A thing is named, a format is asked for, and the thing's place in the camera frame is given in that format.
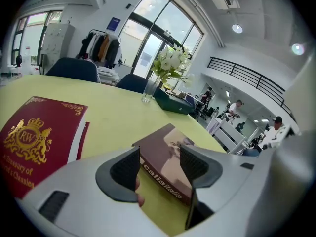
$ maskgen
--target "blue chair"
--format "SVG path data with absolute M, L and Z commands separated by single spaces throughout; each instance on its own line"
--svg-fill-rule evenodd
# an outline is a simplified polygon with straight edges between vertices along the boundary
M 98 69 L 94 63 L 67 57 L 59 59 L 46 73 L 46 76 L 66 77 L 100 83 Z
M 186 97 L 184 99 L 187 100 L 190 104 L 192 104 L 193 107 L 195 106 L 194 99 L 192 96 L 186 95 Z
M 144 93 L 148 79 L 134 74 L 124 76 L 115 86 L 138 93 Z

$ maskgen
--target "wall light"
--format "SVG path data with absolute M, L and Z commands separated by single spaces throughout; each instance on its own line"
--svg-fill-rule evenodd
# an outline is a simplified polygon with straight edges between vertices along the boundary
M 302 55 L 305 52 L 305 50 L 304 50 L 303 45 L 293 44 L 292 45 L 292 52 L 296 55 Z
M 241 34 L 242 33 L 242 27 L 240 25 L 234 24 L 232 26 L 232 29 L 235 33 Z

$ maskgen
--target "finger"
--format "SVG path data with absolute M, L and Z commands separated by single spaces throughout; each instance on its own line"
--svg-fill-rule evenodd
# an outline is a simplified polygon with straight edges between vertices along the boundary
M 138 205 L 139 205 L 139 207 L 142 207 L 145 203 L 145 198 L 139 194 L 137 194 L 137 196 L 138 196 Z
M 140 180 L 139 180 L 139 177 L 137 176 L 136 177 L 136 188 L 135 189 L 138 189 L 139 186 L 140 186 Z

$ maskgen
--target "man in white shirt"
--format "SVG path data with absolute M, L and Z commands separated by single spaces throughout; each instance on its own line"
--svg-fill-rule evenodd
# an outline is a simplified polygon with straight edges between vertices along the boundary
M 242 101 L 239 99 L 235 103 L 231 104 L 229 107 L 228 112 L 226 113 L 226 121 L 228 122 L 229 120 L 233 119 L 234 117 L 239 118 L 238 113 L 236 112 L 236 109 L 239 108 L 242 105 Z
M 253 149 L 246 149 L 242 154 L 243 156 L 258 156 L 262 150 L 267 148 L 266 145 L 276 137 L 282 127 L 283 120 L 280 116 L 275 117 L 273 121 L 275 122 L 274 126 L 269 127 L 269 131 L 265 131 L 262 141 Z

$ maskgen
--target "yellow table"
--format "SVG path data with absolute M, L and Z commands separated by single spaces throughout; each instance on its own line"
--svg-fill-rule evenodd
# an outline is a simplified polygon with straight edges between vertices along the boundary
M 85 121 L 90 122 L 90 126 L 83 146 L 83 158 L 130 147 L 168 123 L 199 147 L 225 152 L 192 117 L 163 111 L 155 100 L 145 104 L 139 93 L 51 76 L 25 76 L 0 90 L 0 129 L 32 96 L 88 106 Z M 138 175 L 141 186 L 137 192 L 145 197 L 142 209 L 146 215 L 170 236 L 183 232 L 189 208 L 150 179 L 143 169 Z

